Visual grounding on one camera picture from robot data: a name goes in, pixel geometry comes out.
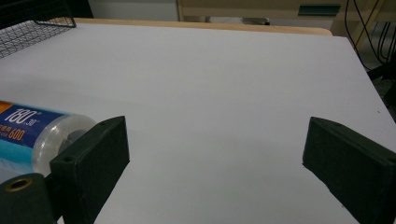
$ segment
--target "black rubber pad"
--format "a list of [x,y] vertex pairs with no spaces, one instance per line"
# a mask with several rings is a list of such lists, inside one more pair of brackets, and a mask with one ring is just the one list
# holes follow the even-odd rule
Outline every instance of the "black rubber pad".
[[393,223],[396,153],[342,124],[311,118],[303,165],[359,223]]

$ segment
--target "wooden table edge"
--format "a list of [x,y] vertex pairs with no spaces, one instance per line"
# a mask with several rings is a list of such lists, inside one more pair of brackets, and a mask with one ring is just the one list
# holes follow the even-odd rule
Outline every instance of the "wooden table edge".
[[332,35],[332,32],[330,32],[329,30],[323,28],[314,28],[314,27],[264,26],[264,25],[185,22],[185,21],[129,21],[129,20],[85,19],[85,18],[84,19],[74,18],[74,20],[76,21],[76,23],[91,23],[91,24],[198,28],[198,29],[254,31],[254,32],[269,32],[269,33],[284,33],[284,34],[302,34],[302,35]]

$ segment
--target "white wall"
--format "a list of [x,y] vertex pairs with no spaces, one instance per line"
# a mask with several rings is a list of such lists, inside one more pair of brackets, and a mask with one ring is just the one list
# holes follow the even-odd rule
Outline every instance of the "white wall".
[[176,0],[89,0],[97,19],[177,21]]

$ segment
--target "background furniture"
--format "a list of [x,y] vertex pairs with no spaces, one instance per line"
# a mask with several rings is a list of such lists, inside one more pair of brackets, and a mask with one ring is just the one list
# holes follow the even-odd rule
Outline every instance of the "background furniture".
[[[396,21],[396,2],[390,0],[356,0],[362,18],[368,27],[374,21]],[[347,20],[351,30],[352,39],[362,42],[365,37],[363,26],[353,0],[309,0],[309,1],[276,1],[276,0],[247,0],[247,1],[210,1],[210,0],[177,0],[179,19],[181,21],[205,21],[205,17],[242,17],[242,18],[279,18],[279,19],[305,19],[305,20],[331,20],[334,21],[332,33],[347,36],[344,25],[346,6],[348,4]],[[340,5],[340,10],[335,17],[329,16],[301,16],[300,6],[311,4],[326,6]]]

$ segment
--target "floor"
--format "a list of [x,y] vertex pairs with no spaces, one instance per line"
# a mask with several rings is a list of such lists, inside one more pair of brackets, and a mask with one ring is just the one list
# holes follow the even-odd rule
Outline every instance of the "floor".
[[[211,17],[208,19],[209,22],[214,23],[236,23],[236,24],[258,24],[264,25],[265,23],[270,23],[270,25],[281,25],[281,26],[301,26],[301,27],[320,27],[330,30],[332,27],[332,21],[309,21],[309,20],[280,20],[280,19],[261,19],[258,21],[244,20],[242,18],[229,18],[229,17]],[[378,40],[381,36],[385,23],[379,22],[373,29],[369,30],[369,36],[372,40],[373,48],[370,42],[366,38],[364,43],[359,49],[359,55],[361,57],[362,63],[369,68],[373,69],[381,65],[381,62],[375,57],[374,52],[377,51]],[[386,36],[384,41],[384,53],[387,56],[389,46],[391,44],[391,39],[393,35],[393,30],[396,31],[396,22],[392,23],[389,27],[389,34]],[[373,85],[375,86],[378,94],[384,99],[384,95],[388,92],[390,86],[395,80],[382,80],[377,78],[373,80]],[[396,106],[388,105],[385,101],[384,104],[387,106],[389,113],[392,115],[396,122]]]

